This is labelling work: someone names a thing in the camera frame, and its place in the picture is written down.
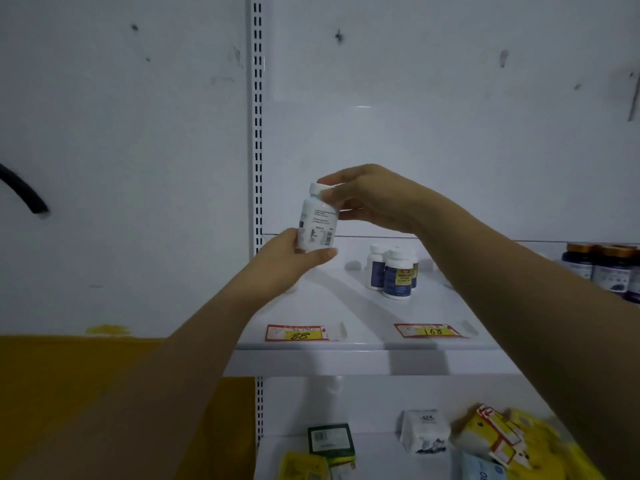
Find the person's left hand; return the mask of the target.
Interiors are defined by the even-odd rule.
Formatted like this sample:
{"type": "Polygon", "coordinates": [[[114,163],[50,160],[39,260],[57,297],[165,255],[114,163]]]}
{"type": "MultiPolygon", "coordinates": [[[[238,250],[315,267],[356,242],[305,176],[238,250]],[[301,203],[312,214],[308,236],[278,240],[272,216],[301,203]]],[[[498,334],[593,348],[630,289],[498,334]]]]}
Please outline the person's left hand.
{"type": "Polygon", "coordinates": [[[288,228],[270,239],[238,274],[244,293],[266,305],[290,290],[312,269],[295,267],[298,229],[288,228]]]}

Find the person's right hand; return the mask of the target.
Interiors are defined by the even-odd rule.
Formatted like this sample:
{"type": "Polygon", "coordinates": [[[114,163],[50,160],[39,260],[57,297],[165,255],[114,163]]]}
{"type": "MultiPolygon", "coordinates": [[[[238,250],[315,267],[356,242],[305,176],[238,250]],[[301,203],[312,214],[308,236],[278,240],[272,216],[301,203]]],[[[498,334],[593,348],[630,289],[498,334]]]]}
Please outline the person's right hand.
{"type": "Polygon", "coordinates": [[[443,202],[441,194],[377,164],[342,169],[317,183],[350,187],[353,208],[339,208],[339,220],[412,235],[420,234],[443,202]]]}

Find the white pill bottle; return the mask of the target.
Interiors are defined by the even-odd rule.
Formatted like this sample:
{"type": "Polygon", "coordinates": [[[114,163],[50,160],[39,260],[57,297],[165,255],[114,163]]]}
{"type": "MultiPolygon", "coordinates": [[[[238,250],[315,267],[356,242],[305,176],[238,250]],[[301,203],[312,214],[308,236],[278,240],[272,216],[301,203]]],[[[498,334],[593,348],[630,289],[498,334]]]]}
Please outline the white pill bottle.
{"type": "Polygon", "coordinates": [[[309,197],[302,206],[297,238],[297,249],[304,252],[333,247],[340,209],[322,201],[321,193],[330,185],[311,183],[309,197]]]}

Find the person's left forearm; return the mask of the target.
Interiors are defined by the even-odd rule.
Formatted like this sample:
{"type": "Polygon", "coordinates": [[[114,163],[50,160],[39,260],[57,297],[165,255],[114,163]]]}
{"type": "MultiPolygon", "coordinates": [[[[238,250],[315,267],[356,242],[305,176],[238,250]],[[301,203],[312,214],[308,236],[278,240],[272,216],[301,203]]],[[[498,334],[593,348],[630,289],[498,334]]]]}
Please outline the person's left forearm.
{"type": "Polygon", "coordinates": [[[172,480],[249,320],[288,284],[247,266],[7,480],[172,480]]]}

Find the person's right forearm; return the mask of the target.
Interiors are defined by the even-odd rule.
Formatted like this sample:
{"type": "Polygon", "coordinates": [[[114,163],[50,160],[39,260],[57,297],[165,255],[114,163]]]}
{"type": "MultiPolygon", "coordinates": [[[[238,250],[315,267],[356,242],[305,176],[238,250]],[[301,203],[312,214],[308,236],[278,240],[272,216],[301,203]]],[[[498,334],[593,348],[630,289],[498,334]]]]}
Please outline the person's right forearm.
{"type": "Polygon", "coordinates": [[[640,478],[640,308],[423,189],[414,232],[608,480],[640,478]]]}

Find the red and yellow price tag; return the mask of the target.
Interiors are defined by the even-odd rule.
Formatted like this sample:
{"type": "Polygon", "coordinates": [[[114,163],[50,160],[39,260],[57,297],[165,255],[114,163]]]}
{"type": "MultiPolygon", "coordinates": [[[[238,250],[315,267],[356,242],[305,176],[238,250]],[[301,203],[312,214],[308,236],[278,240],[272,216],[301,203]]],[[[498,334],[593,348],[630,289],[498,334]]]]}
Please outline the red and yellow price tag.
{"type": "Polygon", "coordinates": [[[395,329],[404,339],[466,339],[450,324],[395,323],[395,329]]]}
{"type": "Polygon", "coordinates": [[[327,328],[320,325],[281,325],[269,324],[266,329],[265,342],[309,342],[329,341],[327,328]]]}

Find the white slotted shelf upright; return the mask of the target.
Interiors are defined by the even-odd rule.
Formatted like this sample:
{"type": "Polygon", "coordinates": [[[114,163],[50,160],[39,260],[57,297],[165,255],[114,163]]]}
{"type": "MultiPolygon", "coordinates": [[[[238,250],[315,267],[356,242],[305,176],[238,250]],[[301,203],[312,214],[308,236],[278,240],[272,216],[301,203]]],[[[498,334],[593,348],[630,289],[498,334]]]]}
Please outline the white slotted shelf upright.
{"type": "Polygon", "coordinates": [[[261,249],[264,243],[263,235],[263,190],[262,190],[262,163],[263,163],[263,94],[265,75],[265,49],[264,49],[264,0],[247,0],[247,42],[248,42],[248,89],[249,101],[249,130],[250,130],[250,176],[252,192],[252,257],[261,249]]]}

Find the green and black box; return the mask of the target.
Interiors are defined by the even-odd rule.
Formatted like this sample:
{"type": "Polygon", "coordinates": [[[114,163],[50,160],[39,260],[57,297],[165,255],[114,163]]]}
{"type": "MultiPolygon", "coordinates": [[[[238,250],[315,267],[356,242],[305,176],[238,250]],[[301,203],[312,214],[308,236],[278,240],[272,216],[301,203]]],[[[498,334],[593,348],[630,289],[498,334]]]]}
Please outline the green and black box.
{"type": "Polygon", "coordinates": [[[329,467],[356,460],[355,446],[348,423],[335,423],[307,428],[309,454],[324,458],[329,467]]]}

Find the white box with dark print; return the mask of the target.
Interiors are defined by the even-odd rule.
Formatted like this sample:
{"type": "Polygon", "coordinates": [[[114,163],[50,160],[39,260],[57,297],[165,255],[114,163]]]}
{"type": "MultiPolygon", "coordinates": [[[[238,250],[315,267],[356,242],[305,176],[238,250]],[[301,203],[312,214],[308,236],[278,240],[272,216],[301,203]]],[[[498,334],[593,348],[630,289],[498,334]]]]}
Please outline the white box with dark print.
{"type": "Polygon", "coordinates": [[[399,441],[409,454],[440,454],[447,450],[451,425],[438,410],[405,410],[399,441]]]}

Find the yellow packet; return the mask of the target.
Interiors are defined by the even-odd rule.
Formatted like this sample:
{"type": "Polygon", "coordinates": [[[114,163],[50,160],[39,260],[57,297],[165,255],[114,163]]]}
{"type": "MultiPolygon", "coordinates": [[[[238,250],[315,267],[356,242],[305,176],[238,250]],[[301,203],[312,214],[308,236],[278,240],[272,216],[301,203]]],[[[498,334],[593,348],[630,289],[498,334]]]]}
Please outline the yellow packet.
{"type": "Polygon", "coordinates": [[[322,456],[287,451],[276,480],[331,480],[331,472],[322,456]]]}

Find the yellow and white box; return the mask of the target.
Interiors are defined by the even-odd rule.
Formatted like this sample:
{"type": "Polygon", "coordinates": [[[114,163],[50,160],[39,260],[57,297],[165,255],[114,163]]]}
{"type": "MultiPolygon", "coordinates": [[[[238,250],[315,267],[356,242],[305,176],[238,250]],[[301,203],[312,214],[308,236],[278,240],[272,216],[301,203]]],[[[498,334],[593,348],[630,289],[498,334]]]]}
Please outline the yellow and white box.
{"type": "Polygon", "coordinates": [[[491,460],[490,451],[503,437],[478,410],[485,409],[484,403],[475,404],[466,414],[451,423],[451,442],[460,451],[478,458],[491,460]]]}

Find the dark bottle with gold cap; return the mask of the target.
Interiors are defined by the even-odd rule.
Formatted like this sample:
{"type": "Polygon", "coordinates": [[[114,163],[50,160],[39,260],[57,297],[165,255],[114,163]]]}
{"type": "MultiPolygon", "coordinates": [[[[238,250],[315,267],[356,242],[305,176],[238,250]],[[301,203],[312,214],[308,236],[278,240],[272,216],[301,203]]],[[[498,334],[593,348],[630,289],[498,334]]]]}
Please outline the dark bottle with gold cap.
{"type": "Polygon", "coordinates": [[[625,300],[640,305],[640,248],[634,251],[630,258],[629,279],[625,300]]]}
{"type": "Polygon", "coordinates": [[[600,246],[593,265],[592,283],[620,298],[624,297],[636,250],[634,246],[622,244],[600,246]]]}
{"type": "Polygon", "coordinates": [[[596,250],[595,244],[568,242],[559,263],[572,273],[591,281],[596,250]]]}

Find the bundle of red white tags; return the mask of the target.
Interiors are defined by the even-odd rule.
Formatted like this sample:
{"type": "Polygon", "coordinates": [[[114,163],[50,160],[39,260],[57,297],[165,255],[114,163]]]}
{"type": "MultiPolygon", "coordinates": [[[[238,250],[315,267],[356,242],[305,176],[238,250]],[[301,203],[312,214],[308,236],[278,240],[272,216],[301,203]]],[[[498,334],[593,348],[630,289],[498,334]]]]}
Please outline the bundle of red white tags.
{"type": "Polygon", "coordinates": [[[503,414],[480,404],[473,420],[474,431],[487,445],[489,457],[507,469],[531,469],[524,433],[503,414]]]}

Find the light blue box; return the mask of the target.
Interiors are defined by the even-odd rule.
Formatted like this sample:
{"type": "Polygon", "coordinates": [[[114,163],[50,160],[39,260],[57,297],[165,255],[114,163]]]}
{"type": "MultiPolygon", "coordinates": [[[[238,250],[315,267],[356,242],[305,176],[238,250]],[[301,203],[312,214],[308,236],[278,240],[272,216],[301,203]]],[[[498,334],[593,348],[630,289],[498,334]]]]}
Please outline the light blue box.
{"type": "Polygon", "coordinates": [[[466,452],[461,453],[461,480],[509,480],[506,469],[466,452]]]}

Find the pile of yellow packets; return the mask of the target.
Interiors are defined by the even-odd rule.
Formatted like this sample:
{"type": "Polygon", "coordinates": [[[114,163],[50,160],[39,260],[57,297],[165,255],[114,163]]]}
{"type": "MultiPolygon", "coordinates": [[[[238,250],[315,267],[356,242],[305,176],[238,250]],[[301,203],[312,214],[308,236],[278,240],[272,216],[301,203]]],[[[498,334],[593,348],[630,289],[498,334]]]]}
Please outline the pile of yellow packets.
{"type": "Polygon", "coordinates": [[[605,480],[581,447],[548,423],[515,408],[507,418],[524,434],[524,450],[508,467],[508,480],[605,480]]]}

